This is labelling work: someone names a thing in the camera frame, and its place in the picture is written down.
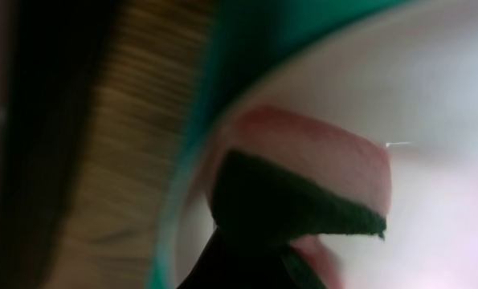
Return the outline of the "green pink sponge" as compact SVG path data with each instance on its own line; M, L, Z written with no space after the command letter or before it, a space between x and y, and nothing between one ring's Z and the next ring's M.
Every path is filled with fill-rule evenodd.
M343 285L322 234L382 237L390 209L386 150L342 128L260 106L227 123L212 154L210 209L233 247L266 254L278 288L291 246L327 288Z

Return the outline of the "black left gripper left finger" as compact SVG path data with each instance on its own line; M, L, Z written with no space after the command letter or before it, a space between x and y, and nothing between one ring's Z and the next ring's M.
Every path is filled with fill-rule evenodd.
M278 278L266 254L248 254L229 244L220 229L178 289L275 289Z

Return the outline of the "blue plastic tray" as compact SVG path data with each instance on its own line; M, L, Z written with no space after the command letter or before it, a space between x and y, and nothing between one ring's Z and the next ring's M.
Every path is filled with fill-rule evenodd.
M148 289L174 287L174 229L210 126L272 69L317 40L405 0L219 0L186 139L165 195Z

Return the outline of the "white plate with stain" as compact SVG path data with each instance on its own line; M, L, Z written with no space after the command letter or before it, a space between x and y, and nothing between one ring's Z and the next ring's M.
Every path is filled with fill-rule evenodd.
M260 106L342 128L386 150L382 237L322 234L340 288L478 288L478 1L405 1L272 69L210 126L174 229L174 287L217 229L212 154Z

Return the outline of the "black water tray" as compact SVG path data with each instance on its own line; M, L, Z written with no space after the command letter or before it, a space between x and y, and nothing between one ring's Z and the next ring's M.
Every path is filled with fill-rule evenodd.
M50 273L118 0L13 1L0 144L0 288Z

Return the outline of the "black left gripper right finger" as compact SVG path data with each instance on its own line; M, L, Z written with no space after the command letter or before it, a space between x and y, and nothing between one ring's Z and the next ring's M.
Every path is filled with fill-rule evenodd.
M327 289L317 274L289 245L280 249L280 259L296 289Z

